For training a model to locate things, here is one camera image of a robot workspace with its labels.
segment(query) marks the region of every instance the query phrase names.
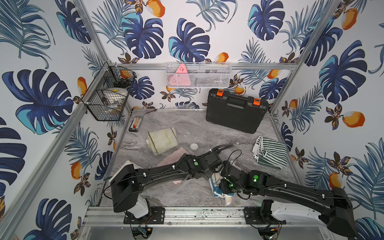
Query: blue monstera leaf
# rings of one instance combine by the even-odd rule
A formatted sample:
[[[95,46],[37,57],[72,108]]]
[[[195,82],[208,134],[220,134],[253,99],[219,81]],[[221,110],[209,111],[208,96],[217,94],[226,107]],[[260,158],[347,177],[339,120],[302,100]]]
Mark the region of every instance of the blue monstera leaf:
[[[177,23],[178,38],[174,36],[169,38],[169,53],[172,57],[183,62],[203,62],[211,48],[209,36],[196,36],[205,32],[201,28],[194,28],[196,25],[191,22],[187,22],[184,30],[182,30],[185,22],[184,18],[180,18]]]
[[[285,12],[276,11],[276,8],[283,8],[283,3],[275,0],[262,0],[261,8],[254,4],[249,12],[248,27],[261,40],[273,39],[283,25]]]
[[[28,104],[16,110],[16,117],[31,131],[44,134],[62,125],[72,112],[73,101],[67,85],[59,79],[56,73],[50,73],[40,90],[45,70],[38,69],[32,75],[30,87],[30,70],[21,70],[17,78],[23,87],[19,89],[14,80],[13,72],[3,74],[3,81],[13,95]]]
[[[363,217],[355,221],[358,232],[357,240],[384,240],[384,228],[369,217]]]
[[[121,26],[125,42],[138,58],[155,58],[161,54],[164,33],[160,27],[153,25],[163,27],[163,22],[159,18],[151,18],[145,22],[144,26],[143,23],[140,14],[129,13],[123,16]]]
[[[129,95],[138,100],[147,99],[155,94],[154,90],[155,88],[152,86],[152,82],[149,80],[149,77],[145,76],[140,78],[138,81],[133,81]]]
[[[259,92],[260,98],[264,100],[277,98],[277,95],[279,94],[286,80],[287,78],[284,78],[281,81],[279,81],[278,78],[273,78],[268,82],[263,83]]]
[[[5,121],[0,118],[0,125],[6,125]],[[5,180],[11,185],[17,178],[17,174],[23,169],[25,161],[26,146],[21,143],[13,142],[12,139],[20,140],[20,135],[12,128],[0,127],[0,139],[6,139],[7,142],[0,143],[0,153],[5,154],[0,157],[0,179]],[[5,193],[6,185],[0,182],[0,196]]]
[[[340,28],[331,28],[333,21],[334,19],[331,19],[328,22],[327,27],[324,29],[321,36],[317,40],[316,45],[313,47],[311,54],[305,60],[307,66],[316,66],[321,60],[325,58],[327,52],[329,52],[335,45],[335,37],[337,37],[337,40],[341,38],[343,31]],[[314,29],[315,26],[308,32],[308,34],[304,38],[300,46],[300,53],[302,53],[304,47],[307,45],[308,40],[310,39],[310,36],[312,35]]]
[[[62,13],[56,13],[57,18],[59,18],[59,21],[64,30],[68,33],[68,36],[76,41],[89,44],[91,42],[91,37],[73,3],[67,0],[55,0],[55,2],[60,11],[62,11]]]
[[[66,201],[58,201],[57,199],[51,199],[46,205],[47,201],[48,199],[41,200],[39,208],[37,209],[36,226],[41,230],[34,229],[30,231],[25,235],[24,240],[67,239],[66,233],[70,230],[72,218],[71,205],[66,205]]]
[[[365,82],[365,76],[356,70],[367,71],[367,63],[359,40],[352,43],[341,55],[340,61],[336,55],[331,56],[319,72],[321,91],[324,98],[337,104],[357,93],[358,88]]]
[[[95,180],[100,180],[104,177],[105,173],[107,172],[108,165],[111,161],[112,154],[113,152],[111,151],[103,152],[103,158],[100,158],[99,165],[96,169]]]
[[[179,109],[200,109],[200,107],[195,102],[179,102],[175,103],[175,106]]]
[[[287,145],[287,148],[289,151],[291,151],[292,146],[293,146],[293,136],[291,130],[289,130],[288,126],[283,122],[281,125],[281,135],[284,138],[285,145]]]

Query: beige cloth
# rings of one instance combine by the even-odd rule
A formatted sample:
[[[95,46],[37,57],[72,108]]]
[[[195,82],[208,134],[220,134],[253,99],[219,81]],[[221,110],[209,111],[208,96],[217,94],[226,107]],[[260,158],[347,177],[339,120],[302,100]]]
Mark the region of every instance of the beige cloth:
[[[178,145],[176,130],[173,127],[148,132],[147,144],[155,156]]]

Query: wallpaper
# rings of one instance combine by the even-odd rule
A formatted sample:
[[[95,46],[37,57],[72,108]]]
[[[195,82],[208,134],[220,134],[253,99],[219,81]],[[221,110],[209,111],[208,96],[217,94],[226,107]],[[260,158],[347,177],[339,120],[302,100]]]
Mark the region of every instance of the wallpaper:
[[[19,239],[78,237],[88,206],[97,204],[124,123],[125,115],[118,122],[84,115],[17,228]]]
[[[384,239],[383,8],[344,0],[274,112],[301,182],[347,192],[359,240]]]
[[[0,48],[1,219],[71,117],[102,62],[76,7],[66,0],[0,1]],[[64,223],[77,222],[87,206],[94,204],[97,185],[122,128],[122,122],[114,126],[94,122],[88,113],[75,130],[63,153],[66,158],[58,160],[34,200],[37,205],[32,204],[20,225],[20,239],[49,236],[47,229],[38,227],[56,221],[54,215],[61,206],[65,205],[60,213]],[[71,205],[78,206],[72,218],[66,214]],[[62,239],[61,232],[67,230],[67,226],[50,227],[54,229],[50,233],[57,230],[51,239]]]
[[[295,63],[330,0],[84,0],[112,62]],[[319,51],[318,58],[326,51]],[[206,108],[207,89],[167,87],[163,71],[138,71],[131,107]],[[233,71],[228,90],[270,104],[288,70]]]

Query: white wire basket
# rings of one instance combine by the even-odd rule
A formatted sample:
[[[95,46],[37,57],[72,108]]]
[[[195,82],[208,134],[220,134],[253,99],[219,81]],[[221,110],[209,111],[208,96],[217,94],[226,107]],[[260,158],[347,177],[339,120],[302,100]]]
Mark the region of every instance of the white wire basket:
[[[227,88],[232,73],[229,63],[184,63],[187,73],[176,73],[182,63],[166,63],[169,88]]]

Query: wire basket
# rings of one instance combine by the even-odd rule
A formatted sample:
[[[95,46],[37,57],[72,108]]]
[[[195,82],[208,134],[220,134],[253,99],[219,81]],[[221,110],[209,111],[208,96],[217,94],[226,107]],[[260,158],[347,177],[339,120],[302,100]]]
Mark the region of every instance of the wire basket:
[[[232,73],[229,63],[184,63],[187,73],[176,73],[182,63],[167,63],[169,88],[227,88]]]
[[[121,66],[108,66],[95,92],[84,103],[97,121],[119,121],[136,73]]]

